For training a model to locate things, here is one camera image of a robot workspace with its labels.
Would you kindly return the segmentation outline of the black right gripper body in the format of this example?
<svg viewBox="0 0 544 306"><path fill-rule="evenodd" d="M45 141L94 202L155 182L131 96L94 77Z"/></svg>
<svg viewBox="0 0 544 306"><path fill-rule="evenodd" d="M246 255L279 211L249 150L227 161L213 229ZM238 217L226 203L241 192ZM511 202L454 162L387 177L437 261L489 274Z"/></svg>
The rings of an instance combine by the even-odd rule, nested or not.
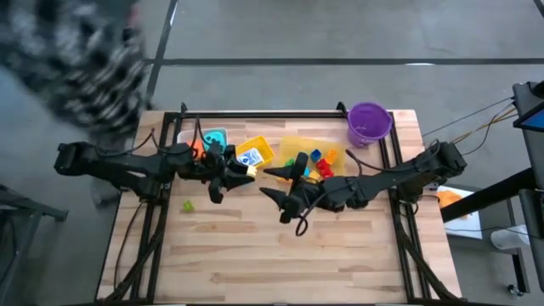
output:
<svg viewBox="0 0 544 306"><path fill-rule="evenodd" d="M322 183L302 180L280 201L280 222L289 224L295 218L305 220L315 208L339 213L344 207L343 202L331 201Z"/></svg>

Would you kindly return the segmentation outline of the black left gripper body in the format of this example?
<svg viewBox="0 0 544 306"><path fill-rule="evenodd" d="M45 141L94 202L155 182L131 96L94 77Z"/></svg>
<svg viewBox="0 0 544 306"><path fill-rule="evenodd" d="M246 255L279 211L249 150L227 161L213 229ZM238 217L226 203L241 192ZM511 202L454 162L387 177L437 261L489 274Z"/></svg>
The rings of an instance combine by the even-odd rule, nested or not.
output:
<svg viewBox="0 0 544 306"><path fill-rule="evenodd" d="M210 183L210 190L232 190L238 186L238 161L235 147L223 149L214 143L209 150L198 150L196 144L178 143L178 176L181 179Z"/></svg>

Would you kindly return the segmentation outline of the blue playing card box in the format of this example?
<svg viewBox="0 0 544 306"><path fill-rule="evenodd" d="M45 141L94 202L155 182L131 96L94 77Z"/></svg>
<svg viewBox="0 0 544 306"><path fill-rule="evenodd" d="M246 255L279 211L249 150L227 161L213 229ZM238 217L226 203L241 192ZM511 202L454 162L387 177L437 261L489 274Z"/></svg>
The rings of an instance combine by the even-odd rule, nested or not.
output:
<svg viewBox="0 0 544 306"><path fill-rule="evenodd" d="M240 163L253 167L256 167L264 162L264 158L257 148L251 148L240 153L237 156L237 159Z"/></svg>

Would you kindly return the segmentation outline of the orange foam die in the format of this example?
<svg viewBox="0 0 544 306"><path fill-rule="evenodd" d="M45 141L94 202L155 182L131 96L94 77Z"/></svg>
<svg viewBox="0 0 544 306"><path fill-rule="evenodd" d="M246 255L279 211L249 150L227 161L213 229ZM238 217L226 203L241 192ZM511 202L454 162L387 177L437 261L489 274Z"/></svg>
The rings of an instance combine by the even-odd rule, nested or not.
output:
<svg viewBox="0 0 544 306"><path fill-rule="evenodd" d="M196 159L196 160L200 160L201 157L202 157L202 154L204 153L204 147L203 147L203 143L197 139L195 141L194 144L192 144L191 142L188 143L188 145L191 147L192 149L192 156Z"/></svg>

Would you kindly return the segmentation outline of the red stepped toy block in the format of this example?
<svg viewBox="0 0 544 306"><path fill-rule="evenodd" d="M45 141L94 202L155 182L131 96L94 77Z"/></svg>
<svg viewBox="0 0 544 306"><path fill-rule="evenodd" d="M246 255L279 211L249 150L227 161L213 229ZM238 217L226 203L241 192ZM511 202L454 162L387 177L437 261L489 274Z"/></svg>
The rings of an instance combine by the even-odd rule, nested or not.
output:
<svg viewBox="0 0 544 306"><path fill-rule="evenodd" d="M320 176L322 178L324 178L324 179L330 178L330 177L332 177L334 175L334 173L333 173L333 171L331 169L331 165L325 159L318 160L315 163L315 166L316 166Z"/></svg>

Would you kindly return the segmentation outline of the translucent yellow plastic bin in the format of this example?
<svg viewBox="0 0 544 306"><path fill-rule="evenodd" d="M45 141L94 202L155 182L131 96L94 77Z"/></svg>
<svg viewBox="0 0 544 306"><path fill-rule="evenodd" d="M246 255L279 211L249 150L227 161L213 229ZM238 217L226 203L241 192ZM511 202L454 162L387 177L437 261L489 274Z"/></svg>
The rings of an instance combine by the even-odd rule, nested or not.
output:
<svg viewBox="0 0 544 306"><path fill-rule="evenodd" d="M338 156L333 165L331 165L331 170L334 175L342 176L346 174L345 170L345 147L336 142L322 141L318 139L308 139L298 136L286 136L283 137L280 142L280 147L276 151L277 155L273 161L274 167L285 166L285 162L291 158L296 160L299 152L304 152L309 156L307 167L310 171L315 170L318 173L318 170L310 159L310 153L313 150L320 150L322 153L321 159L325 159L326 153L329 149L334 149L338 152Z"/></svg>

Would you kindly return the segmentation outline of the teal foam die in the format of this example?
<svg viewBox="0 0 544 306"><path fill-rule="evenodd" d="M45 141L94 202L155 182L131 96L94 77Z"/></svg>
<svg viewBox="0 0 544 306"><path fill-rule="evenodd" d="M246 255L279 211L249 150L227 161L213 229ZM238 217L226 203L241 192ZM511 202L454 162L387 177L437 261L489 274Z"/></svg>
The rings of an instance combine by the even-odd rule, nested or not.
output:
<svg viewBox="0 0 544 306"><path fill-rule="evenodd" d="M228 133L225 128L218 127L218 128L204 129L202 132L203 132L202 145L204 150L208 150L210 147L210 144L213 142L219 143L222 149L223 150L225 149L228 143Z"/></svg>

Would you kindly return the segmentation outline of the yellow slotted plastic basket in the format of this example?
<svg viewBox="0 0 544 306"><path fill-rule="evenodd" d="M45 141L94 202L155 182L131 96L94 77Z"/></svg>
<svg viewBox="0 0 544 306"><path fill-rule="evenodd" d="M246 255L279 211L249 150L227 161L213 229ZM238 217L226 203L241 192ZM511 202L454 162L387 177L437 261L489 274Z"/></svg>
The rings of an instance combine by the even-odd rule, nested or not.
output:
<svg viewBox="0 0 544 306"><path fill-rule="evenodd" d="M235 148L236 156L251 148L257 148L264 158L264 162L256 166L256 168L268 166L275 158L275 153L264 136L257 136L256 138L249 139L245 143L238 145Z"/></svg>

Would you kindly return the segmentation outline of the white plastic bin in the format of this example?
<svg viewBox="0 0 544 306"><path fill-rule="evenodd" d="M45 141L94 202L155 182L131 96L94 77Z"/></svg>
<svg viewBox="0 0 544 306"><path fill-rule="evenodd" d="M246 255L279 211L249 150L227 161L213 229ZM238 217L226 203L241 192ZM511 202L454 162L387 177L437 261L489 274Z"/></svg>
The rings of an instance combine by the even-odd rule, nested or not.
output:
<svg viewBox="0 0 544 306"><path fill-rule="evenodd" d="M192 140L194 138L194 130L184 130L178 134L177 142L178 143L186 143L188 145L189 142L192 143ZM199 133L196 134L196 139L199 139L202 142L201 136ZM221 153L224 153L224 150L222 149L221 145L217 143L220 147Z"/></svg>

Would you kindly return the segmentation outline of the orange object on side table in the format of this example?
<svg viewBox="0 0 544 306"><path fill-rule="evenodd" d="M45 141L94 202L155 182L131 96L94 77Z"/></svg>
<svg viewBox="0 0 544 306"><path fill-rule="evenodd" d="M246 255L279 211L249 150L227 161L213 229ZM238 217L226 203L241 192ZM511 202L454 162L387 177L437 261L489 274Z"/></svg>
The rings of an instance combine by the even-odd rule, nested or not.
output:
<svg viewBox="0 0 544 306"><path fill-rule="evenodd" d="M438 191L437 197L439 198L439 205L441 208L448 207L449 205L460 201L463 198L462 195L459 195L451 190Z"/></svg>

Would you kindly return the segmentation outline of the white side table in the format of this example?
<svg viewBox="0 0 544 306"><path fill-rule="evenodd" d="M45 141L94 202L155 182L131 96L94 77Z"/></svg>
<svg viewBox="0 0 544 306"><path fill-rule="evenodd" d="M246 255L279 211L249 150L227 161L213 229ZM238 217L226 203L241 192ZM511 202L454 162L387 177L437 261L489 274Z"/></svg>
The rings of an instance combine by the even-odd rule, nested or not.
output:
<svg viewBox="0 0 544 306"><path fill-rule="evenodd" d="M473 193L469 190L458 189L445 185L440 186L437 189L437 192L443 190L454 191L457 194L463 196L463 198L470 196ZM475 240L482 240L483 238L478 212L471 212L468 215L461 216L460 218L445 223L445 231L447 234L450 235L457 235Z"/></svg>

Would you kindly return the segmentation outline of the person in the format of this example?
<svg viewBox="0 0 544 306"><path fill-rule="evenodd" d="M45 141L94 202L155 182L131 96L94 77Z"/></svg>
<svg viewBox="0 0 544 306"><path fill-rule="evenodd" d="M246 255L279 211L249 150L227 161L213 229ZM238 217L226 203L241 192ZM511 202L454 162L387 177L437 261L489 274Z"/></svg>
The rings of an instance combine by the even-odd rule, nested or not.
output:
<svg viewBox="0 0 544 306"><path fill-rule="evenodd" d="M52 116L90 134L131 133L152 108L143 35L96 0L0 0L0 67Z"/></svg>

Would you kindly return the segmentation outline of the black monitor stand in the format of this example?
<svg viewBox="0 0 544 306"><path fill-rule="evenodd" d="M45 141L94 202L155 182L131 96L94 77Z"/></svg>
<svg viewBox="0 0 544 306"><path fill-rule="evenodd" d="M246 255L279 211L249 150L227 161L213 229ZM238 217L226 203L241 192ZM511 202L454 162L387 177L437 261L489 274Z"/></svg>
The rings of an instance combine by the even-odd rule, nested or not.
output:
<svg viewBox="0 0 544 306"><path fill-rule="evenodd" d="M544 108L544 80L517 83L513 85L513 94L518 119L533 109ZM451 221L518 196L530 237L536 275L544 292L544 133L521 130L530 167L448 206L442 210L442 219Z"/></svg>

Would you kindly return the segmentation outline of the grey metal stand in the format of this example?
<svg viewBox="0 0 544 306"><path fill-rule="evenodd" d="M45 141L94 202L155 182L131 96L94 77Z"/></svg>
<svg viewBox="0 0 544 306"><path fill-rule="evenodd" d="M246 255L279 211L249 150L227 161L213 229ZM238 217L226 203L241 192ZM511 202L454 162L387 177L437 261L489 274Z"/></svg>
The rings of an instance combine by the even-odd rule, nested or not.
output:
<svg viewBox="0 0 544 306"><path fill-rule="evenodd" d="M22 267L30 251L41 218L52 217L57 222L67 218L66 210L59 210L32 200L0 184L0 237L6 224L13 252L0 273L0 306L8 306L10 294L20 278Z"/></svg>

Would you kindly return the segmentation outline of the white object on floor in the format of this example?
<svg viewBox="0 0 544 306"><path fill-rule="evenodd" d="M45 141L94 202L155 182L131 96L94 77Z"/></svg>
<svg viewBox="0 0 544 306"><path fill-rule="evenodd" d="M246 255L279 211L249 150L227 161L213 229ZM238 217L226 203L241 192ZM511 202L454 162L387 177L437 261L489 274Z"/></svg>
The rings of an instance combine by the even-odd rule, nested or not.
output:
<svg viewBox="0 0 544 306"><path fill-rule="evenodd" d="M490 234L491 244L499 250L511 250L530 245L525 224L495 230Z"/></svg>

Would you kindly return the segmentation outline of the blue lit screen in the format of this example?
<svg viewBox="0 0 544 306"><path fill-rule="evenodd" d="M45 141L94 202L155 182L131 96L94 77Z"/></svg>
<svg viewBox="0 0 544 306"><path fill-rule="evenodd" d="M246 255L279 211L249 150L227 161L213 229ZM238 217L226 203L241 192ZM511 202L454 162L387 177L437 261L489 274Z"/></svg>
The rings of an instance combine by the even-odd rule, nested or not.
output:
<svg viewBox="0 0 544 306"><path fill-rule="evenodd" d="M515 128L544 133L544 108L533 109L513 122Z"/></svg>

